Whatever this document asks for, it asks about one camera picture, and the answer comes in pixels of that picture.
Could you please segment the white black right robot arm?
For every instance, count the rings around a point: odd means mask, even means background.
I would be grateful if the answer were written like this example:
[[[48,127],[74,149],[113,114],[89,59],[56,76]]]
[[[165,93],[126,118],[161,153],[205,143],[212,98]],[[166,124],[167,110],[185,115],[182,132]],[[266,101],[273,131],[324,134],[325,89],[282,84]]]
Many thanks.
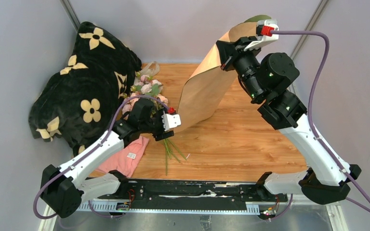
[[[293,60],[276,52],[259,62],[260,48],[248,47],[253,41],[253,37],[217,41],[220,67],[236,71],[251,103],[259,105],[262,118],[288,138],[307,164],[306,170],[297,173],[264,173],[256,183],[257,197],[268,201],[278,194],[301,194],[320,205],[345,200],[349,182],[359,177],[361,168],[343,161],[325,141],[315,137],[316,128],[310,126],[306,106],[288,90],[300,74]]]

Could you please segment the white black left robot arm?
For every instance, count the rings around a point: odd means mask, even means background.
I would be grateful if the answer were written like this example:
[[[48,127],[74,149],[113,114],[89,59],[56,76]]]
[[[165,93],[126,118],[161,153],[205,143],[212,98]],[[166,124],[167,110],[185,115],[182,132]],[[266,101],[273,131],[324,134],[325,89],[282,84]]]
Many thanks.
[[[128,179],[117,170],[97,178],[89,178],[103,162],[126,148],[141,134],[152,134],[156,141],[174,135],[181,125],[175,109],[163,105],[153,115],[155,103],[162,101],[147,96],[137,96],[127,118],[112,118],[109,128],[81,154],[58,167],[48,165],[42,173],[41,187],[33,202],[35,216],[50,219],[67,218],[81,204],[103,195],[112,194],[117,199],[129,195]]]

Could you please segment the pink fake rose stem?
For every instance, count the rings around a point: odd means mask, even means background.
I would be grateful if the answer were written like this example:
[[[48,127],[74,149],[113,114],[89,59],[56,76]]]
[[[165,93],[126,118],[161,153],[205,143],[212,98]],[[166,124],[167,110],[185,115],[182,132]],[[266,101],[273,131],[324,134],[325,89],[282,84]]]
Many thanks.
[[[126,95],[122,101],[121,118],[129,125],[136,128],[137,122],[141,119],[149,119],[156,114],[158,110],[168,110],[168,102],[162,96],[149,95]],[[185,155],[178,146],[172,141],[171,137],[158,141],[162,143],[164,150],[165,175],[169,173],[169,160],[176,160],[181,163],[179,156],[186,160]]]
[[[158,96],[163,90],[163,84],[151,75],[138,74],[134,79],[134,84],[130,88],[130,96],[149,95]]]

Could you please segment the green and tan wrapping paper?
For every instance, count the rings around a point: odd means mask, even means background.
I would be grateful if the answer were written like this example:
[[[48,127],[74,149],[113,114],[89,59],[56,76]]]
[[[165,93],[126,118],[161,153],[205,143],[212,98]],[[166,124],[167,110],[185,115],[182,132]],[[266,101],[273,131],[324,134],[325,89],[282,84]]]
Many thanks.
[[[206,54],[182,88],[177,107],[181,125],[174,132],[187,128],[213,116],[227,90],[237,77],[235,71],[223,71],[216,43]]]

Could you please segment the beige ribbon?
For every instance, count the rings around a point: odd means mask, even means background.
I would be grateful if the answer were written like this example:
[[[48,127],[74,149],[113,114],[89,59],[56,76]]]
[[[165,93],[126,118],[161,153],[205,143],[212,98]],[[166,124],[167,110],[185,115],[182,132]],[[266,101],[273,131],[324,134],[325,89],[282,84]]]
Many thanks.
[[[156,61],[148,63],[143,69],[136,73],[138,78],[142,76],[153,77],[160,72],[159,63]]]

